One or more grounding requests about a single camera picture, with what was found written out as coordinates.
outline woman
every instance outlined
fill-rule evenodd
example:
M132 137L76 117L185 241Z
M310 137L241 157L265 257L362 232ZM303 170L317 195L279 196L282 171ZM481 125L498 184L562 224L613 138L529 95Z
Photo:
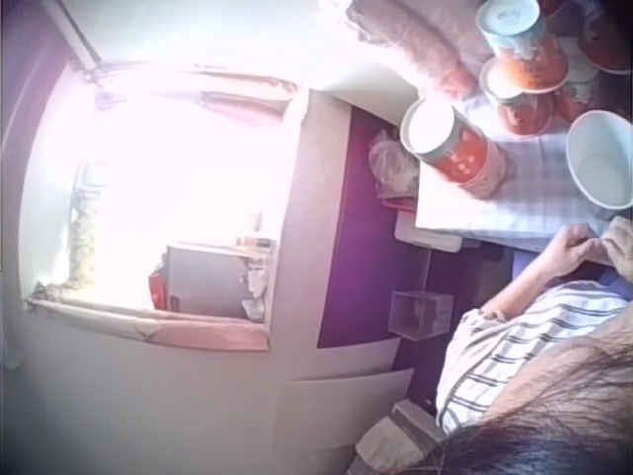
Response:
M605 249L633 283L633 223L562 228L451 341L438 388L449 434L404 474L631 473L633 304L597 282L543 290Z

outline white tablecloth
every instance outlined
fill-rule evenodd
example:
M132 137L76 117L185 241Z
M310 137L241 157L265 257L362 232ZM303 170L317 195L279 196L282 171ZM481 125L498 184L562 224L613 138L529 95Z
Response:
M488 200L477 200L423 165L416 225L525 250L540 251L565 223L588 223L597 234L608 216L576 188L565 159L569 126L554 117L544 133L505 131L485 97L458 106L511 159L513 176Z

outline striped shirt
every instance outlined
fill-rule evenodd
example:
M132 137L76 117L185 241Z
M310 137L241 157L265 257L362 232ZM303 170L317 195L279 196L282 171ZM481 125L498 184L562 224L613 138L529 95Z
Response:
M570 282L507 320L478 309L462 318L448 346L437 389L437 421L446 433L474 423L508 381L557 342L590 333L627 301L596 282Z

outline white cup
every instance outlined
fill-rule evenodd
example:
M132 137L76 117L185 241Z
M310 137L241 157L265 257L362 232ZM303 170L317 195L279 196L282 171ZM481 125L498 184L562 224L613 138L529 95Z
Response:
M567 164L576 186L603 210L633 206L632 125L608 111L588 111L567 135Z

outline canister lid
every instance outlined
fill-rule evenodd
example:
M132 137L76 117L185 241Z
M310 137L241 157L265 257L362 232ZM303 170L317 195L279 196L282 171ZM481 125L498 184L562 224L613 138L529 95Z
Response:
M500 100L514 99L523 93L521 89L507 78L500 61L496 57L484 64L479 75L479 82L486 94Z
M401 143L417 155L434 155L451 138L455 111L450 102L429 98L408 108L400 127Z
M574 37L559 37L558 44L567 57L570 70L567 80L570 82L587 82L594 79L598 70L591 64L578 48L578 41Z
M529 30L540 14L536 0L488 0L477 11L475 21L485 33L512 36Z

